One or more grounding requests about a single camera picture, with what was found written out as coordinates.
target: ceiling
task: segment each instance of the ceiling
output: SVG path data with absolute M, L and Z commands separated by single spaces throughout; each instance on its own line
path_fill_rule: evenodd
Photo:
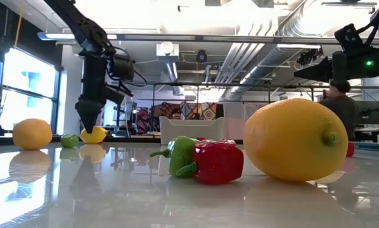
M 67 31 L 65 23 L 53 12 L 44 0 L 0 0 L 11 10 L 20 13 L 22 3 L 23 17 L 45 32 L 58 33 Z M 302 0 L 275 0 L 274 9 L 259 8 L 251 0 L 231 0 L 222 6 L 213 5 L 215 0 L 76 0 L 76 7 L 88 18 L 94 20 L 106 29 L 118 30 L 123 33 L 161 33 L 161 34 L 241 34 L 242 28 L 251 23 L 264 25 L 268 21 L 281 23 Z M 319 12 L 312 24 L 320 24 L 324 15 Z M 346 19 L 339 22 L 345 25 L 350 22 L 365 24 L 368 18 L 357 21 L 354 15 L 346 15 Z M 332 37 L 333 27 L 325 36 Z M 265 31 L 256 35 L 265 35 Z M 166 73 L 165 65 L 157 60 L 156 44 L 159 42 L 113 42 L 113 45 L 126 49 L 136 63 L 136 69 L 149 81 L 159 82 L 161 75 Z M 226 55 L 232 47 L 230 43 L 201 43 L 178 42 L 181 61 L 177 63 L 178 70 L 204 70 L 207 65 L 222 65 Z M 252 65 L 264 57 L 265 47 L 245 67 L 249 70 Z M 327 47 L 333 51 L 335 46 Z M 195 63 L 195 56 L 199 50 L 208 54 L 208 63 Z M 300 80 L 293 77 L 296 57 L 290 59 L 289 68 L 279 68 L 272 77 L 273 84 L 303 83 L 312 84 L 313 81 Z M 239 82 L 241 75 L 234 79 Z M 179 80 L 203 80 L 200 73 L 179 73 Z

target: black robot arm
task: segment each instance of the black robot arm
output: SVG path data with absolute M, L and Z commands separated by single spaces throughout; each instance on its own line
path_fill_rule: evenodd
M 124 95 L 132 93 L 122 82 L 132 80 L 133 63 L 129 55 L 120 56 L 108 40 L 106 32 L 94 21 L 86 18 L 70 0 L 44 0 L 68 25 L 75 40 L 83 48 L 84 57 L 82 93 L 75 109 L 88 133 L 95 126 L 106 100 L 120 104 Z M 107 85 L 106 73 L 119 86 Z

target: green pepper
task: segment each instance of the green pepper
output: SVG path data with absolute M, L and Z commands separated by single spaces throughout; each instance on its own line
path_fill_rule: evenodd
M 191 139 L 185 136 L 179 136 L 167 145 L 167 149 L 150 154 L 150 157 L 162 155 L 165 158 L 169 158 L 169 173 L 176 176 L 177 170 L 194 162 L 193 152 L 195 149 L 195 143 L 198 140 Z M 192 177 L 194 172 L 187 171 L 181 174 L 179 177 L 188 178 Z

